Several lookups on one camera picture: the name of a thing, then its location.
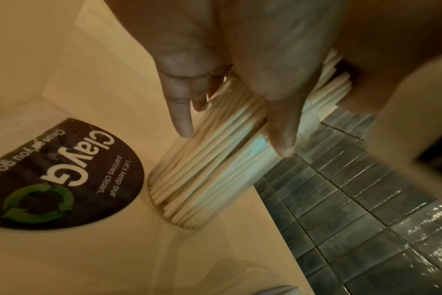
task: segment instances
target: sticker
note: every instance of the sticker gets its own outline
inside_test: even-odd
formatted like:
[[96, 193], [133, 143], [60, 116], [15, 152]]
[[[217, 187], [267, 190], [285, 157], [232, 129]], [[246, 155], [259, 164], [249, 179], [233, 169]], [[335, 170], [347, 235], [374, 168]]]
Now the sticker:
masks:
[[67, 119], [0, 158], [0, 227], [46, 230], [86, 225], [129, 205], [144, 179], [122, 140]]

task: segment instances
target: recycling symbol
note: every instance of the recycling symbol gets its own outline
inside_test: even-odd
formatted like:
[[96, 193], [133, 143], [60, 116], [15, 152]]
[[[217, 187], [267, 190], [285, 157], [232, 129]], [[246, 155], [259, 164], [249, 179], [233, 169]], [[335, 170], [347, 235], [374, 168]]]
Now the recycling symbol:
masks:
[[[61, 196], [62, 203], [59, 204], [58, 210], [44, 214], [30, 214], [27, 212], [27, 209], [20, 208], [21, 202], [25, 197], [33, 193], [46, 191], [53, 191]], [[58, 185], [52, 186], [48, 183], [35, 184], [21, 188], [5, 199], [4, 204], [2, 205], [2, 210], [4, 211], [2, 218], [8, 218], [12, 221], [24, 224], [44, 223], [58, 219], [67, 211], [71, 211], [73, 203], [74, 197], [68, 189]]]

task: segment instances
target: tiled wall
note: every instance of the tiled wall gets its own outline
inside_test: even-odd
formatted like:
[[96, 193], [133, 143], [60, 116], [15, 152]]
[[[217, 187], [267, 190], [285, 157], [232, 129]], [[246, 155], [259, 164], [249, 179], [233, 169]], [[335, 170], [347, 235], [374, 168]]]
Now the tiled wall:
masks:
[[442, 202], [372, 158], [337, 109], [255, 187], [316, 295], [442, 294]]

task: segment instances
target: human hand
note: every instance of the human hand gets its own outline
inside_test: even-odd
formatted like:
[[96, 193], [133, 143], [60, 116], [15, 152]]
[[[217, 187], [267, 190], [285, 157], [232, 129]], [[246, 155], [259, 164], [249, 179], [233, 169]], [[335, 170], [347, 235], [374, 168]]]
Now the human hand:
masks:
[[302, 107], [347, 0], [106, 0], [154, 58], [174, 127], [192, 134], [190, 101], [205, 108], [231, 66], [265, 100], [280, 156], [294, 152]]

